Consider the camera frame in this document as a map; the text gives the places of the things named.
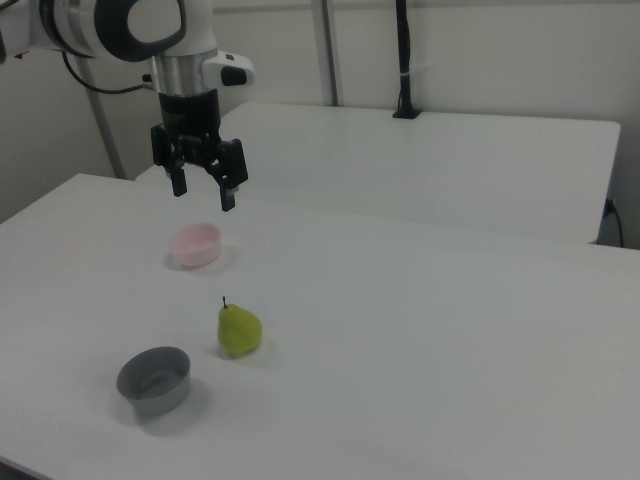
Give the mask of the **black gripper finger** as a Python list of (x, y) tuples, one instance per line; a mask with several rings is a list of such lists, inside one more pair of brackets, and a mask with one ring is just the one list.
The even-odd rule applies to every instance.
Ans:
[(248, 180), (248, 170), (239, 139), (209, 141), (205, 145), (205, 170), (219, 186), (223, 212), (232, 210), (239, 186)]
[(153, 162), (162, 167), (169, 178), (175, 197), (187, 192), (182, 151), (176, 147), (162, 124), (151, 128)]

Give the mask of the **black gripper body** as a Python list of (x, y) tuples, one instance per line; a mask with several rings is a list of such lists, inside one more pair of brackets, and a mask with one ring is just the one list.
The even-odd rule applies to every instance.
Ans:
[(178, 97), (159, 95), (163, 127), (173, 150), (187, 163), (205, 166), (216, 160), (221, 115), (218, 92)]

